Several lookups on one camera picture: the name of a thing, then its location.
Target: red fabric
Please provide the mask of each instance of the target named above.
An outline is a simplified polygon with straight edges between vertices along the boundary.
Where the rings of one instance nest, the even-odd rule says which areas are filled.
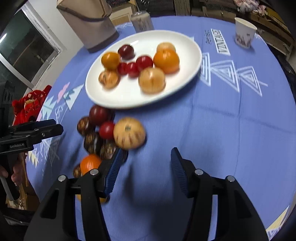
[[[25,122],[35,121],[51,88],[48,85],[43,91],[34,90],[20,100],[14,100],[12,102],[15,113],[13,125],[16,126]]]

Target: blue tablecloth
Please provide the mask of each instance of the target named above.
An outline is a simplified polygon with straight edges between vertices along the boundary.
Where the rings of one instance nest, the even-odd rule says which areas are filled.
[[[160,102],[116,111],[115,121],[139,119],[148,138],[145,146],[129,152],[110,202],[102,208],[111,239],[182,239],[191,200],[172,174],[173,147],[211,176],[235,176],[267,228],[289,206],[296,185],[296,108],[279,63],[258,35],[248,50],[236,45],[232,23],[175,16],[152,21],[155,29],[193,37],[203,53],[202,69],[185,88]],[[218,53],[211,29],[220,30],[230,55]],[[119,39],[135,33],[130,23],[118,31]],[[76,125],[92,106],[84,83],[101,52],[89,54],[82,48],[42,107],[39,120],[55,119],[64,133],[29,153],[28,177],[40,199],[59,175],[73,177],[74,166],[86,156]],[[79,203],[76,216],[84,239]]]

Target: paper cup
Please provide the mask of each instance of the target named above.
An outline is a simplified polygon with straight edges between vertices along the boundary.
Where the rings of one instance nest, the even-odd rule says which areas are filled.
[[[250,48],[257,27],[244,19],[234,19],[236,26],[235,42],[244,48]]]

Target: metal bolt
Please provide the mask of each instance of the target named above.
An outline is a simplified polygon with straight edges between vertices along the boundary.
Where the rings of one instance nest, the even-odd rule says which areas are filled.
[[[91,175],[97,175],[99,173],[99,171],[98,171],[98,169],[92,169],[91,171],[90,171],[90,174]]]
[[[230,182],[234,182],[235,181],[235,178],[233,176],[228,176],[227,177],[227,180],[230,181]]]
[[[60,175],[59,178],[58,178],[58,180],[59,180],[60,182],[63,182],[63,181],[66,180],[66,176],[65,176],[65,175]]]
[[[203,174],[203,170],[201,170],[201,169],[196,169],[196,170],[194,171],[194,173],[195,173],[196,175],[200,176],[200,175]]]

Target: oval plate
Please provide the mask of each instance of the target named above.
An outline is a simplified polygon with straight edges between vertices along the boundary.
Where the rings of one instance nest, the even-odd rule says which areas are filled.
[[[104,70],[101,58],[106,52],[116,52],[124,44],[130,44],[135,50],[135,57],[129,61],[136,61],[141,55],[148,55],[152,59],[156,47],[162,42],[170,42],[180,58],[180,70],[175,74],[165,76],[165,89],[153,95],[141,92],[138,78],[131,79],[122,76],[120,83],[112,90],[105,90],[99,83],[99,75]],[[88,97],[96,104],[113,109],[128,109],[143,106],[161,100],[183,88],[189,83],[200,69],[202,52],[198,44],[186,35],[166,30],[145,31],[124,38],[106,49],[90,67],[85,81]]]

